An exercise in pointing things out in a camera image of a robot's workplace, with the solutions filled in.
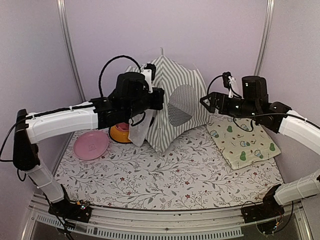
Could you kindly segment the striped fabric pet tent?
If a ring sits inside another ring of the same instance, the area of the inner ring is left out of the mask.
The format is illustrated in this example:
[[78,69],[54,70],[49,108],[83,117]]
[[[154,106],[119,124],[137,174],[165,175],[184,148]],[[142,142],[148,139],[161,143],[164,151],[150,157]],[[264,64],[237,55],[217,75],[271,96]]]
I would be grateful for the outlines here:
[[164,90],[163,109],[135,116],[132,122],[137,126],[129,127],[128,138],[137,147],[147,141],[164,153],[182,133],[209,122],[209,113],[200,104],[207,88],[197,68],[188,69],[163,54],[151,64],[156,67],[152,85]]

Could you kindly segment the avocado print cushion mat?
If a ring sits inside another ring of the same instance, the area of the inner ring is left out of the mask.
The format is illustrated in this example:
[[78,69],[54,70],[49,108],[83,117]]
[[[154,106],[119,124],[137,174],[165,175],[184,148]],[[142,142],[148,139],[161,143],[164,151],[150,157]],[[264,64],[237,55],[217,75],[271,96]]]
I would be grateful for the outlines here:
[[206,128],[223,158],[233,170],[266,161],[281,154],[280,148],[266,131],[250,119],[211,115]]

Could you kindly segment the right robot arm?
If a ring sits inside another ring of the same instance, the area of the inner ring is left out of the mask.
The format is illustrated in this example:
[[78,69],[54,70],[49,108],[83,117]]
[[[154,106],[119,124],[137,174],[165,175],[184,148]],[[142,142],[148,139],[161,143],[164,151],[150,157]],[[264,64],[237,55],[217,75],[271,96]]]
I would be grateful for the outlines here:
[[229,72],[221,74],[220,78],[229,92],[207,91],[199,102],[208,112],[252,120],[281,138],[288,139],[284,141],[285,149],[290,151],[286,154],[287,158],[292,157],[294,162],[307,158],[311,164],[308,168],[310,172],[300,171],[299,177],[274,186],[266,193],[258,208],[260,216],[269,218],[279,206],[319,195],[320,165],[310,157],[320,156],[320,126],[282,102],[270,102],[264,77],[242,77],[241,94],[236,92],[235,79]]

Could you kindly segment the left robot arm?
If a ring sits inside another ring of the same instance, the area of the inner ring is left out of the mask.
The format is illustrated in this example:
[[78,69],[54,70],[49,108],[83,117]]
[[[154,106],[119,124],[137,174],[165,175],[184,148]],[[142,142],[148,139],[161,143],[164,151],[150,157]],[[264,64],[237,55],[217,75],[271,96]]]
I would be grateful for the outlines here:
[[38,156],[42,140],[82,130],[101,130],[127,123],[146,110],[163,109],[162,88],[152,85],[152,74],[125,72],[117,77],[116,87],[105,97],[78,105],[40,113],[18,112],[14,126],[13,165],[26,173],[63,216],[74,213],[63,187],[55,180]]

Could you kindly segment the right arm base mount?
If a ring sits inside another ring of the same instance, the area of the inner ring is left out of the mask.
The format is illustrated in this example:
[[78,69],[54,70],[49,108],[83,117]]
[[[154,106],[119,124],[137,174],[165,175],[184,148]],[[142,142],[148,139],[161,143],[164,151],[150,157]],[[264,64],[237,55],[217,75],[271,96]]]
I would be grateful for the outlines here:
[[[252,223],[275,217],[280,217],[280,220],[282,219],[285,210],[274,198],[276,190],[280,186],[281,184],[277,184],[271,187],[262,198],[262,203],[256,204],[252,201],[246,201],[241,206],[241,214],[245,223]],[[278,229],[280,220],[273,220],[269,223],[259,223],[257,228],[264,235],[272,235]]]

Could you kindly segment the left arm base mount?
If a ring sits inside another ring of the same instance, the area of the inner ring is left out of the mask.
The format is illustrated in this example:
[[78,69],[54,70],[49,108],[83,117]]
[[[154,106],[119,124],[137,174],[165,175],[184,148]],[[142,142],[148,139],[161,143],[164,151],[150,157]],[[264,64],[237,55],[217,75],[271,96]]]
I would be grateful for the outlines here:
[[88,223],[93,210],[90,206],[90,202],[84,200],[72,202],[62,184],[61,188],[63,191],[63,199],[56,203],[50,202],[48,213],[63,219]]

